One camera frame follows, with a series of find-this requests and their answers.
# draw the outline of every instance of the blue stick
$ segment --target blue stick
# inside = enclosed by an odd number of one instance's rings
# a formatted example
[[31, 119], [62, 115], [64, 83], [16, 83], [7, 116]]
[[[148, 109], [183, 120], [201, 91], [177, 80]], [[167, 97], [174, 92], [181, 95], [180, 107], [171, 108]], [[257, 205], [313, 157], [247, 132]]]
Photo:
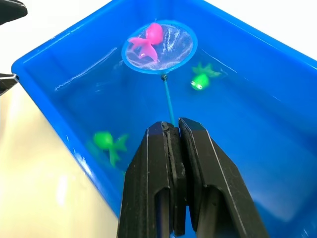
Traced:
[[167, 103], [168, 103], [168, 110], [169, 110], [170, 120], [171, 120], [171, 123], [174, 126], [177, 126], [175, 124], [174, 112], [173, 112], [172, 102], [171, 102], [171, 99], [170, 99], [170, 94], [169, 94], [169, 89], [168, 89], [168, 85], [167, 85], [167, 80], [164, 80], [164, 85], [165, 85], [165, 91], [166, 91], [166, 97], [167, 97]]

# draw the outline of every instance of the toy fish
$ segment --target toy fish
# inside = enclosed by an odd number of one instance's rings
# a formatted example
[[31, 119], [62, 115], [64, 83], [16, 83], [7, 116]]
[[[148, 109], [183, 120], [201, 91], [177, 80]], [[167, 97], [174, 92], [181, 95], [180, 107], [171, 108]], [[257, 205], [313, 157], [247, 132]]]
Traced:
[[94, 135], [94, 142], [95, 144], [102, 150], [109, 151], [109, 159], [110, 163], [113, 167], [115, 167], [115, 163], [120, 160], [117, 151], [127, 151], [125, 147], [125, 141], [128, 138], [128, 135], [122, 135], [114, 142], [112, 135], [105, 131], [105, 132], [97, 132]]
[[191, 85], [195, 90], [203, 90], [209, 86], [209, 78], [216, 78], [221, 75], [220, 72], [213, 71], [211, 63], [209, 63], [205, 68], [199, 63], [197, 67], [193, 67], [193, 72], [197, 75], [191, 81]]
[[146, 29], [145, 39], [140, 37], [132, 37], [128, 39], [133, 44], [132, 50], [141, 47], [139, 58], [149, 56], [154, 62], [158, 61], [158, 54], [152, 45], [157, 45], [163, 42], [163, 28], [158, 23], [152, 23]]

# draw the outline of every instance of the bin floor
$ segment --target bin floor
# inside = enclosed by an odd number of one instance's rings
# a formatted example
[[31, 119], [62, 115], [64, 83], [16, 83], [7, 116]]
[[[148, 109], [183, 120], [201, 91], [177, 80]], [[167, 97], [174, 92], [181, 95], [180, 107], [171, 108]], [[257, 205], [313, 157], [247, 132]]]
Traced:
[[[203, 66], [211, 63], [216, 71], [222, 71], [222, 76], [211, 79], [202, 91], [190, 84], [195, 76], [192, 67], [199, 62]], [[239, 90], [235, 83], [239, 80], [244, 79], [198, 49], [186, 65], [168, 75], [174, 114], [199, 121], [209, 130], [240, 170], [271, 236], [280, 237], [282, 227], [300, 219], [304, 204], [313, 199], [316, 155], [296, 131], [245, 90]], [[64, 85], [61, 95], [59, 104], [68, 113], [69, 122], [83, 131], [79, 133], [82, 141], [91, 140], [101, 130], [109, 131], [114, 139], [129, 134], [128, 151], [119, 154], [117, 164], [122, 171], [145, 129], [156, 121], [169, 121], [160, 77], [125, 66], [120, 50]]]

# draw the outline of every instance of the blue net rim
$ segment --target blue net rim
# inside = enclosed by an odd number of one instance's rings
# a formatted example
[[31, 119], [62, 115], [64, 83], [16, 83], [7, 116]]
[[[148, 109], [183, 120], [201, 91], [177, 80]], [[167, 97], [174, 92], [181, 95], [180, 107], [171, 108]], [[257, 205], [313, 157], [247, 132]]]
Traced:
[[[186, 57], [185, 60], [183, 60], [181, 63], [178, 63], [170, 68], [167, 68], [167, 69], [162, 69], [162, 70], [147, 70], [147, 69], [141, 69], [141, 68], [138, 68], [138, 67], [135, 67], [133, 66], [132, 64], [130, 64], [130, 62], [127, 60], [126, 56], [125, 56], [125, 51], [127, 49], [127, 47], [129, 46], [129, 42], [126, 40], [125, 43], [123, 44], [123, 47], [122, 47], [122, 50], [121, 50], [121, 57], [122, 57], [122, 60], [123, 62], [131, 69], [137, 71], [137, 72], [140, 72], [140, 73], [147, 73], [147, 74], [160, 74], [160, 75], [163, 75], [163, 74], [167, 74], [171, 71], [173, 71], [174, 69], [177, 69], [179, 68], [180, 66], [183, 66], [185, 63], [187, 63], [195, 54], [196, 50], [197, 50], [197, 45], [198, 45], [198, 40], [197, 40], [197, 36], [195, 34], [195, 32], [190, 28], [188, 27], [187, 25], [183, 24], [183, 23], [180, 23], [178, 21], [173, 21], [173, 20], [160, 20], [160, 21], [154, 21], [156, 23], [159, 23], [159, 24], [172, 24], [172, 25], [176, 25], [176, 26], [179, 26], [181, 28], [183, 28], [184, 30], [186, 30], [190, 36], [192, 37], [193, 39], [193, 48], [192, 48], [192, 51], [190, 52], [190, 54]], [[153, 22], [150, 22], [149, 24], [145, 25], [145, 26], [142, 26], [141, 28], [139, 28], [138, 30], [136, 30], [135, 32], [133, 32], [129, 37], [134, 37], [134, 36], [137, 36], [140, 32], [144, 31], [146, 28], [148, 28], [148, 26], [153, 23]]]

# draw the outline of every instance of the pink toy fish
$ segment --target pink toy fish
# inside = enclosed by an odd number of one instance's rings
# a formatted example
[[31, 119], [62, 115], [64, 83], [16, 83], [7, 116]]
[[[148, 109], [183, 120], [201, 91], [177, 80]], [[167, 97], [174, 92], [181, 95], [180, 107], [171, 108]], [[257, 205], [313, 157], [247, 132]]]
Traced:
[[157, 45], [163, 41], [163, 28], [158, 23], [152, 23], [146, 29], [146, 35], [144, 38], [132, 37], [128, 41], [133, 44], [132, 49], [141, 47], [139, 58], [145, 56], [151, 57], [154, 62], [158, 61], [158, 54], [152, 45]]

